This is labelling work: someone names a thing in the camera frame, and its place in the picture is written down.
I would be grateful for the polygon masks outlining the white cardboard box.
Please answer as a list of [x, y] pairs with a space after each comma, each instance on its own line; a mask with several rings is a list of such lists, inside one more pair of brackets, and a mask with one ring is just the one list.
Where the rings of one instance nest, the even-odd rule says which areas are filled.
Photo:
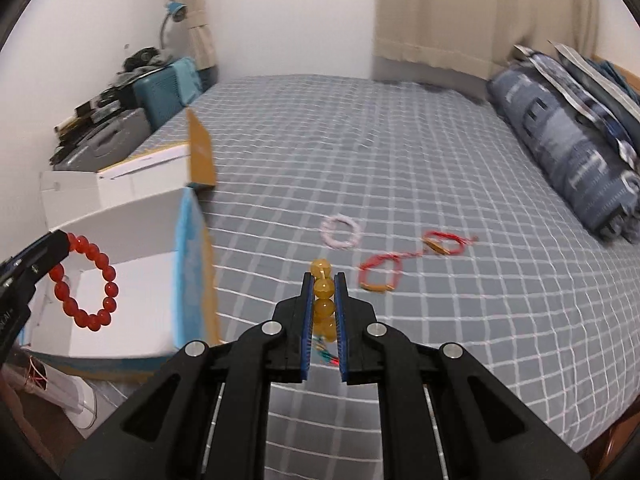
[[93, 174], [47, 171], [47, 226], [84, 236], [112, 268], [118, 294], [104, 325], [80, 327], [44, 278], [18, 346], [70, 375], [151, 374], [192, 340], [219, 344], [214, 257], [198, 190], [216, 185], [212, 141], [193, 110], [186, 138]]

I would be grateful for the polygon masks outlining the grey suitcase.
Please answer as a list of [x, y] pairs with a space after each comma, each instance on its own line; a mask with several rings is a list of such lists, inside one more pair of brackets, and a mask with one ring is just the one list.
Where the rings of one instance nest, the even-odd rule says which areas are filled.
[[142, 108], [125, 110], [56, 153], [50, 164], [55, 171], [97, 172], [127, 158], [151, 133]]

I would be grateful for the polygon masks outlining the clutter pile on suitcases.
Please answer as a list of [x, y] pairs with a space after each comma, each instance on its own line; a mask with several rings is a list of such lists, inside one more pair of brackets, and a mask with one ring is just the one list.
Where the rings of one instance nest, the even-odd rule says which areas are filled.
[[115, 78], [97, 96], [78, 105], [70, 119], [54, 127], [58, 137], [58, 146], [49, 159], [54, 166], [68, 156], [88, 134], [99, 125], [120, 114], [123, 110], [138, 107], [138, 98], [134, 95], [134, 83], [166, 68], [175, 57], [156, 47], [147, 47], [128, 56], [122, 63], [122, 69]]

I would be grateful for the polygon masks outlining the teal suitcase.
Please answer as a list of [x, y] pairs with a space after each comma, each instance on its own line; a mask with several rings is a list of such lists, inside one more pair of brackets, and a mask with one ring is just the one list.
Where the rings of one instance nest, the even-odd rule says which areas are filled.
[[185, 56], [138, 79], [132, 90], [155, 131], [195, 101], [203, 86], [194, 59]]

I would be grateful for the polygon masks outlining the blue patterned duvet roll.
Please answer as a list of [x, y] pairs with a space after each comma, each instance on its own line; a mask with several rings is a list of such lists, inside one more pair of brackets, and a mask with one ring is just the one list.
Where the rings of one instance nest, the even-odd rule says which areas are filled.
[[521, 58], [488, 81], [496, 110], [592, 235], [637, 244], [638, 153], [630, 135], [554, 58], [517, 49]]

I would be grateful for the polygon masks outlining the blue desk lamp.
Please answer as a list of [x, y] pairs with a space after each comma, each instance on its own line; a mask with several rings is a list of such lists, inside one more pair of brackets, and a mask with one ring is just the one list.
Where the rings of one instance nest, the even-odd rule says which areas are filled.
[[166, 14], [160, 25], [160, 48], [166, 48], [165, 32], [169, 22], [180, 23], [186, 18], [188, 9], [182, 2], [176, 0], [168, 0], [165, 4]]

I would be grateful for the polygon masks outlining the blue patterned pillow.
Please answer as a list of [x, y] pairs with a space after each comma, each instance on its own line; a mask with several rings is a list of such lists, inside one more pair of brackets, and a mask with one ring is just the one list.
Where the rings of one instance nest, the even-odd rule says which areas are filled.
[[624, 162], [639, 171], [639, 98], [633, 98], [607, 74], [565, 44], [554, 44], [560, 64], [570, 76], [564, 86], [570, 102], [578, 105], [606, 137]]

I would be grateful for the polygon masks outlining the beige curtain right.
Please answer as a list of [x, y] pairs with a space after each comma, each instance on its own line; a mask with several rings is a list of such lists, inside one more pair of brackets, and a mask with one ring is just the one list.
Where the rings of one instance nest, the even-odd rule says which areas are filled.
[[517, 44], [593, 55], [599, 0], [376, 0], [374, 54], [488, 79]]

